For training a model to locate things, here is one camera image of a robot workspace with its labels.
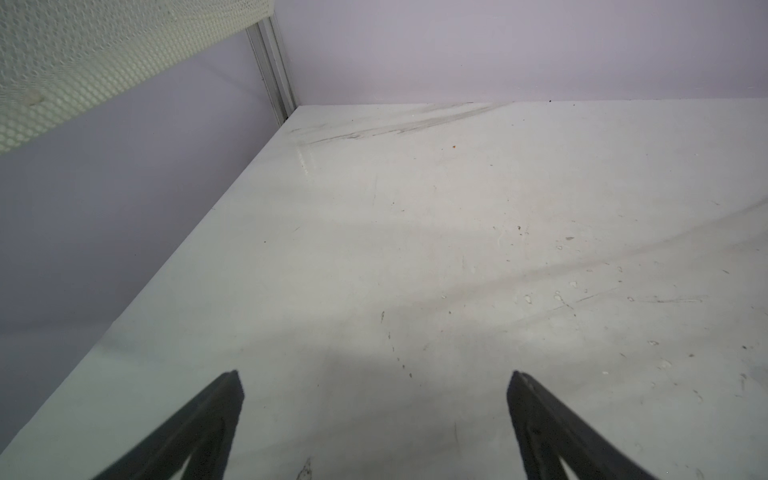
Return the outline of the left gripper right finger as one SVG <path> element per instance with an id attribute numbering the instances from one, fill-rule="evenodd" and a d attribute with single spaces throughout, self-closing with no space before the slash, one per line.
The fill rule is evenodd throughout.
<path id="1" fill-rule="evenodd" d="M 566 479 L 652 479 L 533 376 L 515 371 L 507 405 L 526 476 Z"/>

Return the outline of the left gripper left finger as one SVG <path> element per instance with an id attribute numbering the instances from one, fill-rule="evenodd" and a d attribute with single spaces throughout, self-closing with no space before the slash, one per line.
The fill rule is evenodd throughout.
<path id="1" fill-rule="evenodd" d="M 121 458 L 103 479 L 222 479 L 236 434 L 244 390 L 236 370 L 225 372 Z"/>

